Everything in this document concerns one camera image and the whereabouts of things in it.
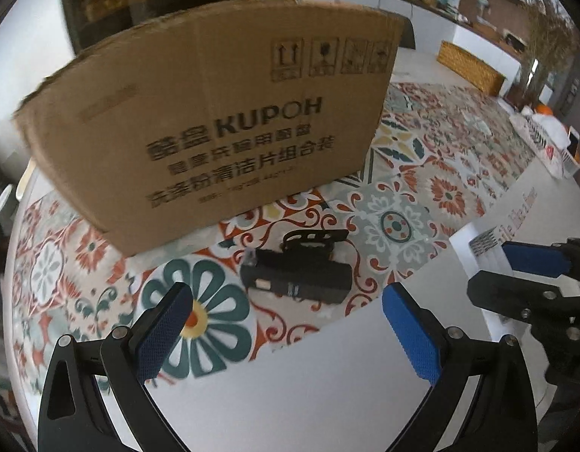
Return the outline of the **white plastic bag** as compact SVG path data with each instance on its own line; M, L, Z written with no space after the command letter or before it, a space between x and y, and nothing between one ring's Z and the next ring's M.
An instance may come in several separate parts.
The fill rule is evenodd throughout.
M553 115L533 112L528 106L523 111L524 113L517 112L508 118L516 133L552 177L574 177L580 170L578 131L567 127Z

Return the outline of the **patterned table runner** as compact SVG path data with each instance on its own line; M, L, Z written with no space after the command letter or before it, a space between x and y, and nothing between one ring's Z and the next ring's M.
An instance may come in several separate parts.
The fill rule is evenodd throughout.
M40 394L56 340L105 337L175 282L196 311L159 384L207 377L296 343L409 278L485 213L532 160L498 101L476 89L397 83L355 174L258 207L133 258L122 256L55 191L29 202L12 273L12 350L22 387ZM352 268L338 305L244 289L248 249L279 250L299 229L348 233L334 256Z

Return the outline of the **woven bamboo tissue box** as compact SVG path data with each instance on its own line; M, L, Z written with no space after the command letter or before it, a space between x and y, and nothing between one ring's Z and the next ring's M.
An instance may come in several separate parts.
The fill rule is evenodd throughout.
M461 76L482 93L497 97L505 76L469 51L442 41L436 60Z

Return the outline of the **dried flower vase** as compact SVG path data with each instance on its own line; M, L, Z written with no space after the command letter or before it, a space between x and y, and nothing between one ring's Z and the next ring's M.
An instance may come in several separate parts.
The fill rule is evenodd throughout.
M535 105L549 75L565 69L579 49L575 24L558 0L524 0L522 7L528 41L519 72L505 95L517 110Z

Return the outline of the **black rectangular device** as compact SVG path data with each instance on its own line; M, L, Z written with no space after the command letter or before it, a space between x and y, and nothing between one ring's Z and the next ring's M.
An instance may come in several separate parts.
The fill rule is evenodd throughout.
M333 259L347 230L297 230L286 234L278 251L248 248L240 265L247 289L325 304L339 304L352 288L352 268Z

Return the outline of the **dark dining chair right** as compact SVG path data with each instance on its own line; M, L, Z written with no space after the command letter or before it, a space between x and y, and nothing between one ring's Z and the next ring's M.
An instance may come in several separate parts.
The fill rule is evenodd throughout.
M412 21L408 17L405 17L404 15L402 15L400 19L402 21L403 27L399 41L399 47L415 50L416 39L414 27L412 26Z

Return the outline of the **brown cardboard box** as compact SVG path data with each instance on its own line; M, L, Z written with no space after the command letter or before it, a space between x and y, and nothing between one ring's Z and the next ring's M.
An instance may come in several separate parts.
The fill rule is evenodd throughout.
M350 3L208 4L85 50L13 119L62 197L132 256L360 170L402 30Z

